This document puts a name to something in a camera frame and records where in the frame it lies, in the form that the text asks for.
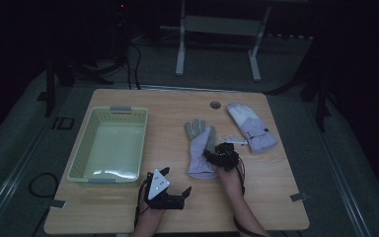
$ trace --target person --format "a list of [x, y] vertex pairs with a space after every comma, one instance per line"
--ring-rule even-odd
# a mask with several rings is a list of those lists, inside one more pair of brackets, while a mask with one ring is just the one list
[[[224, 171], [223, 167], [215, 167], [221, 183], [223, 184], [224, 193], [229, 199], [232, 206], [234, 218], [237, 220], [242, 229], [247, 231], [239, 231], [242, 237], [252, 236], [244, 232], [251, 232], [255, 236], [269, 236], [263, 226], [252, 213], [251, 208], [247, 204], [243, 192], [242, 184], [239, 178], [238, 171], [232, 169], [228, 172]], [[153, 236], [164, 216], [166, 209], [148, 208], [147, 203], [142, 199], [140, 201], [141, 209], [145, 210], [139, 215], [138, 222], [131, 233], [131, 237], [150, 237]]]

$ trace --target wooden tabletop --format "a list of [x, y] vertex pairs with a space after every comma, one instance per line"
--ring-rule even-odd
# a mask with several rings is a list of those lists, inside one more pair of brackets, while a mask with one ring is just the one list
[[[214, 110], [210, 102], [222, 107]], [[187, 175], [190, 163], [190, 142], [184, 124], [193, 119], [205, 119], [214, 125], [217, 137], [242, 133], [227, 113], [226, 106], [238, 102], [250, 106], [276, 137], [278, 143], [260, 154], [248, 146], [235, 145], [246, 167], [245, 198], [266, 230], [301, 230], [309, 220], [301, 200], [292, 201], [298, 194], [283, 144], [272, 113], [263, 94], [239, 92], [96, 90], [90, 109], [95, 106], [144, 107], [149, 111], [141, 175], [170, 167], [166, 178], [171, 182], [168, 193], [180, 195], [191, 186], [183, 210], [168, 210], [159, 233], [235, 231], [232, 211], [224, 196], [220, 181], [196, 180]], [[78, 140], [84, 130], [82, 123]], [[130, 233], [133, 230], [134, 210], [138, 188], [82, 187], [68, 181], [72, 164], [71, 154], [60, 181], [55, 199], [64, 200], [63, 208], [53, 208], [44, 230], [50, 234], [67, 233]]]

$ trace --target white triangular marker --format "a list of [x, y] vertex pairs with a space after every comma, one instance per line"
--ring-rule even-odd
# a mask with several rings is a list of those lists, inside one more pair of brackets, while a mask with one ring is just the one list
[[154, 198], [168, 186], [169, 181], [165, 179], [165, 177], [158, 170], [155, 170], [155, 172], [153, 173], [152, 185], [150, 186], [148, 198]]

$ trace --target purple glove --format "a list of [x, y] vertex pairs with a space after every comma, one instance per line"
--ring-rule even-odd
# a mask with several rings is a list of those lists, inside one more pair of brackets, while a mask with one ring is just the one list
[[227, 105], [227, 111], [248, 140], [252, 152], [263, 151], [276, 143], [276, 139], [250, 107], [230, 103]]
[[186, 122], [185, 127], [187, 136], [190, 140], [190, 162], [188, 175], [200, 180], [217, 178], [218, 175], [214, 171], [213, 166], [207, 162], [205, 157], [202, 155], [204, 149], [214, 152], [214, 126], [208, 126], [204, 120], [199, 121], [198, 119], [195, 119], [193, 123]]

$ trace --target plastic basket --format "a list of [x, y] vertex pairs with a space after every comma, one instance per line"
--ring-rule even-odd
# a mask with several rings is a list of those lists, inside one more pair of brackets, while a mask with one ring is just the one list
[[138, 186], [148, 111], [94, 107], [67, 179], [79, 184]]

